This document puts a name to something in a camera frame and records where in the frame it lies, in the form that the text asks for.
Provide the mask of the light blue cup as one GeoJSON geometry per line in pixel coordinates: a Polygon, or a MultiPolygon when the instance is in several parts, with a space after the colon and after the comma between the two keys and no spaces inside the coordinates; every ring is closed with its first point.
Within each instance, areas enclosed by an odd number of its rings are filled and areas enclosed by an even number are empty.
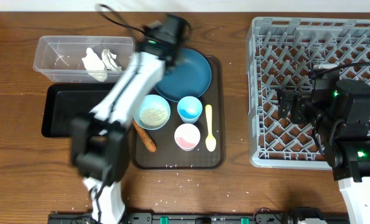
{"type": "Polygon", "coordinates": [[[194,124],[202,113],[202,103],[193,96],[185,96],[177,105],[177,111],[184,123],[194,124]]]}

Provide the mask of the white pink cup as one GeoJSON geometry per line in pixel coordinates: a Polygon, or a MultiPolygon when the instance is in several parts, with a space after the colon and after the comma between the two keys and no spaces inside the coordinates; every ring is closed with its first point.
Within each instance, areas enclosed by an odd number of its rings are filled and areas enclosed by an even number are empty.
{"type": "Polygon", "coordinates": [[[177,127],[174,132],[175,143],[183,151],[191,151],[198,144],[201,139],[201,134],[199,129],[193,124],[182,124],[177,127]]]}

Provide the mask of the white tissue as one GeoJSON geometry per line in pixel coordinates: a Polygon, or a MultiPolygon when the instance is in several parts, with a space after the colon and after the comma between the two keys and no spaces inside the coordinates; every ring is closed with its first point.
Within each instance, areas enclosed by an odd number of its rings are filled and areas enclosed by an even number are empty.
{"type": "Polygon", "coordinates": [[[109,49],[102,51],[99,57],[91,48],[86,49],[86,57],[82,58],[83,65],[88,74],[99,82],[105,82],[108,79],[107,71],[121,72],[122,67],[115,60],[116,54],[111,53],[109,49]]]}

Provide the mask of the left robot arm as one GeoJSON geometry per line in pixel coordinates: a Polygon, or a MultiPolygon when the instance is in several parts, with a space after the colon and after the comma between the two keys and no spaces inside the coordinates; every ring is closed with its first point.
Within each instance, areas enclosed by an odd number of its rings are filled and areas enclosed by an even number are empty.
{"type": "Polygon", "coordinates": [[[119,223],[125,212],[120,181],[130,161],[128,130],[145,96],[175,65],[190,36],[190,23],[173,14],[145,27],[139,51],[109,94],[71,122],[70,161],[90,193],[91,218],[97,223],[119,223]]]}

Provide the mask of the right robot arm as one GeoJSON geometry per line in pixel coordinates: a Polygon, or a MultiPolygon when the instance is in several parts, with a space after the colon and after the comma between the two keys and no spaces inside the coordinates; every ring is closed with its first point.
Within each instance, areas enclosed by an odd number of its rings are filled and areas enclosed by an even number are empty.
{"type": "Polygon", "coordinates": [[[339,75],[313,78],[312,91],[277,90],[278,115],[310,124],[338,182],[350,223],[370,223],[370,86],[339,75]]]}

